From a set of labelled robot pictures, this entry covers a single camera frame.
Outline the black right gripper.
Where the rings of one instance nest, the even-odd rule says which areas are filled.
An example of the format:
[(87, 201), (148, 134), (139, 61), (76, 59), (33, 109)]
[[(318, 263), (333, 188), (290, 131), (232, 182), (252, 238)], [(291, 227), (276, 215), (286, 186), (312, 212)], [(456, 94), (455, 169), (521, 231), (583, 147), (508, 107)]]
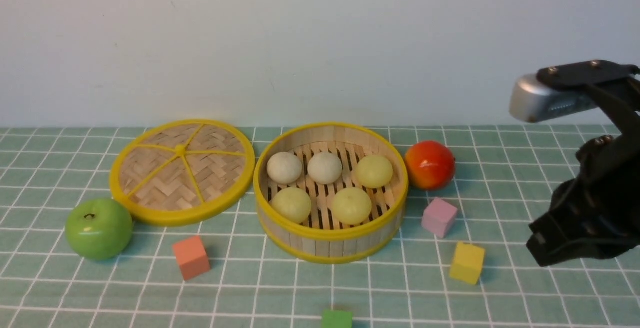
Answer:
[(605, 260), (639, 245), (639, 68), (588, 60), (540, 69), (535, 79), (576, 99), (576, 110), (599, 108), (619, 130), (586, 141), (575, 153), (576, 177), (551, 195), (530, 223), (526, 242), (541, 267), (575, 259)]

